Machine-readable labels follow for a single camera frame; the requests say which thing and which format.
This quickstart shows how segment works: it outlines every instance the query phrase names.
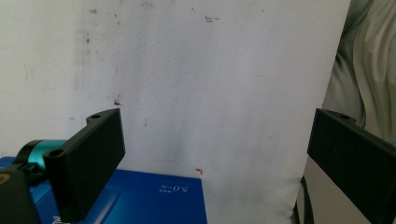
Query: red mark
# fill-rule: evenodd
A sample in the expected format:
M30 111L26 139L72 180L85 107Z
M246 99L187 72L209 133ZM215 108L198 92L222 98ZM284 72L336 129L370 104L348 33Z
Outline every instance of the red mark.
M204 174L204 170L201 168L196 168L195 171L199 172L201 175Z

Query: white surface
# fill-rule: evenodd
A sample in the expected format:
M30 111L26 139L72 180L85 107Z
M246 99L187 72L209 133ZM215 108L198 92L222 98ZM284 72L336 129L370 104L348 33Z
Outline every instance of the white surface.
M209 223L289 223L348 2L18 4L0 6L2 153L119 106L120 168L201 177Z

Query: blue box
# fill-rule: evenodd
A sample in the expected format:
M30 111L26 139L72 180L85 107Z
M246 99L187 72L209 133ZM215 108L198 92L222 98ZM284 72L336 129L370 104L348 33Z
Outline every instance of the blue box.
M14 158L0 159L0 168ZM41 223L62 223L45 182L30 188ZM79 223L206 224L201 179L116 170Z

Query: white panel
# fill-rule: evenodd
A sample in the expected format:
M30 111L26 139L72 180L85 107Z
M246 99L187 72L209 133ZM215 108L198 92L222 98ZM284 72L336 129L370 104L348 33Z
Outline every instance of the white panel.
M119 106L120 168L202 178L209 223L288 223L347 7L2 1L0 152Z
M84 114L121 108L120 168L201 177L209 223L288 223L347 7L87 1Z

